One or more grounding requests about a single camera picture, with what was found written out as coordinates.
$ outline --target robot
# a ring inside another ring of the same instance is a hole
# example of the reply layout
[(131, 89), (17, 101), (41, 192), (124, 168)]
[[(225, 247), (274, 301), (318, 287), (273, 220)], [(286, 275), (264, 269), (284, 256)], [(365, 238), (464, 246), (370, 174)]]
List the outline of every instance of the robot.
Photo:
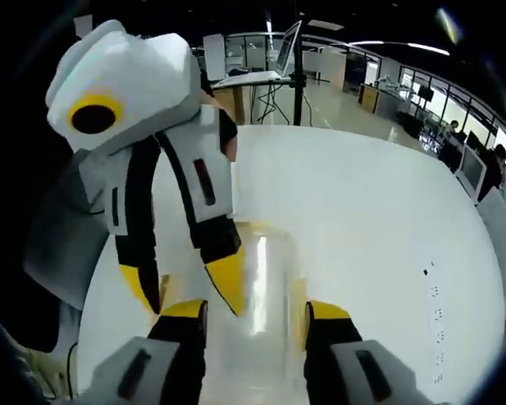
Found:
[(86, 198), (102, 198), (120, 269), (133, 293), (159, 314), (151, 187), (163, 150), (184, 204), (191, 241), (213, 286), (235, 315), (244, 308), (243, 249), (232, 213), (226, 113), (201, 105), (200, 70), (176, 34), (143, 39), (110, 20), (63, 56), (46, 94), (47, 120), (74, 149)]

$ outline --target office floor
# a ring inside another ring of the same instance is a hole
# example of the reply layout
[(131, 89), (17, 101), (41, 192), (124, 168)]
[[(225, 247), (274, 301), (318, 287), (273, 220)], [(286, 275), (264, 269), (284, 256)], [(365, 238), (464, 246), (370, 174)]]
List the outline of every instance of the office floor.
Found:
[[(266, 89), (258, 91), (258, 94), (264, 93), (266, 93)], [(357, 96), (343, 93), (327, 82), (316, 82), (314, 80), (308, 81), (304, 93), (311, 104), (313, 127), (359, 133), (423, 151), (420, 142), (411, 138), (400, 125), (374, 116), (360, 107)], [(276, 92), (275, 98), (283, 113), (292, 121), (294, 90), (288, 86), (283, 86)], [(263, 112), (265, 106), (259, 101), (256, 101), (256, 103), (261, 106), (260, 110)], [(249, 123), (250, 88), (244, 88), (244, 109), (245, 122)], [(287, 122), (278, 111), (274, 111), (266, 116), (264, 123), (286, 124)], [(302, 104), (302, 126), (308, 126), (309, 124), (310, 109), (304, 100)]]

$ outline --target white table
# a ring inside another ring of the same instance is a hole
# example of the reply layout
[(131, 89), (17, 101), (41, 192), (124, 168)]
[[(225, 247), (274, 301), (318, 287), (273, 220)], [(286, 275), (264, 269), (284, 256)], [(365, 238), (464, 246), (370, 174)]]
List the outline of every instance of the white table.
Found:
[[(378, 340), (410, 367), (417, 388), (433, 402), (468, 395), (501, 348), (503, 291), (487, 231), (448, 169), (393, 143), (310, 127), (244, 126), (238, 144), (236, 218), (291, 234), (309, 299), (349, 311), (362, 337)], [(158, 224), (171, 230), (157, 232), (164, 273), (202, 265), (191, 254), (169, 173), (162, 155), (153, 190)], [(159, 210), (162, 199), (166, 208)], [(150, 328), (150, 316), (121, 281), (115, 254), (109, 243), (86, 299), (78, 345), (81, 390), (100, 361)], [(432, 262), (445, 329), (438, 385), (423, 282)]]

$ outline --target ceiling light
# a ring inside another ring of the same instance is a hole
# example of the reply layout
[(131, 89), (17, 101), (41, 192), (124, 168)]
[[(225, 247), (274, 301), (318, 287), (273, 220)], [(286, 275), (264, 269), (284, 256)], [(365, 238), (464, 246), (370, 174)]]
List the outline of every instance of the ceiling light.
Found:
[(444, 49), (435, 48), (434, 46), (427, 46), (427, 45), (421, 45), (421, 44), (412, 44), (412, 43), (408, 43), (407, 45), (411, 46), (412, 48), (420, 48), (420, 49), (424, 49), (426, 51), (441, 53), (441, 54), (446, 55), (447, 57), (449, 57), (449, 52), (448, 51), (445, 51)]
[(358, 42), (349, 42), (348, 45), (383, 45), (382, 40), (359, 40)]
[(324, 28), (325, 30), (332, 30), (332, 31), (337, 31), (337, 30), (340, 30), (341, 28), (343, 28), (342, 25), (334, 24), (334, 23), (328, 23), (326, 21), (320, 21), (318, 19), (312, 19), (308, 23), (308, 25), (310, 25), (312, 27)]

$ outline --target computer monitor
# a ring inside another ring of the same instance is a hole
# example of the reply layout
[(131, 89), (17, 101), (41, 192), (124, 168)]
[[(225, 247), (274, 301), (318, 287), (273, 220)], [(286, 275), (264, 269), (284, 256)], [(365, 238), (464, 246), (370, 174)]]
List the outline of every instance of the computer monitor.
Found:
[(455, 172), (455, 176), (474, 204), (478, 202), (478, 195), (482, 189), (486, 171), (486, 164), (483, 163), (474, 150), (465, 145), (463, 157), (461, 158), (459, 169)]
[(294, 49), (294, 44), (296, 43), (296, 38), (299, 35), (301, 26), (302, 21), (300, 20), (290, 27), (283, 36), (283, 43), (281, 44), (281, 50), (279, 51), (276, 62), (276, 72), (279, 73), (282, 78), (285, 77), (285, 73), (287, 72), (288, 61)]
[(426, 101), (431, 101), (433, 99), (433, 91), (428, 86), (424, 86), (422, 84), (418, 90), (418, 97), (421, 97)]

